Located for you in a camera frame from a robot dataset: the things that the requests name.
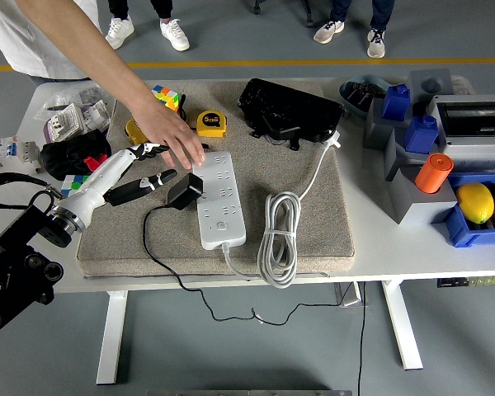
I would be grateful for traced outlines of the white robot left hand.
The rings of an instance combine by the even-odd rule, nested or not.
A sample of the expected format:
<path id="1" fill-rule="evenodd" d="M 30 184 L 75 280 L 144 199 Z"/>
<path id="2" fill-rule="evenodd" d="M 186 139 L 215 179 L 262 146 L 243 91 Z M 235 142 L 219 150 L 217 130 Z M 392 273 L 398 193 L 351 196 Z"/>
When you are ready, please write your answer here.
<path id="1" fill-rule="evenodd" d="M 56 207 L 72 212 L 86 223 L 85 219 L 105 203 L 104 194 L 120 180 L 135 160 L 143 160 L 147 155 L 153 158 L 168 150 L 168 146 L 156 143 L 144 143 L 120 150 L 95 170 L 75 194 L 61 200 Z"/>

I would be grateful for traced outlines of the person's right hand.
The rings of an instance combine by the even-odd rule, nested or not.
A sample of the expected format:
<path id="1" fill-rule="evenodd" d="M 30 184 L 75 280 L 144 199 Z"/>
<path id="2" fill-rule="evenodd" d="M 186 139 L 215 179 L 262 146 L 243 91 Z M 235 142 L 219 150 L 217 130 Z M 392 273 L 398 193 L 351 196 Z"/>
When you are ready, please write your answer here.
<path id="1" fill-rule="evenodd" d="M 169 167 L 175 167 L 172 156 L 185 169 L 205 161 L 205 151 L 198 136 L 177 113 L 165 107 L 155 97 L 144 101 L 133 101 L 129 110 L 139 128 L 151 143 L 169 147 L 161 154 Z"/>

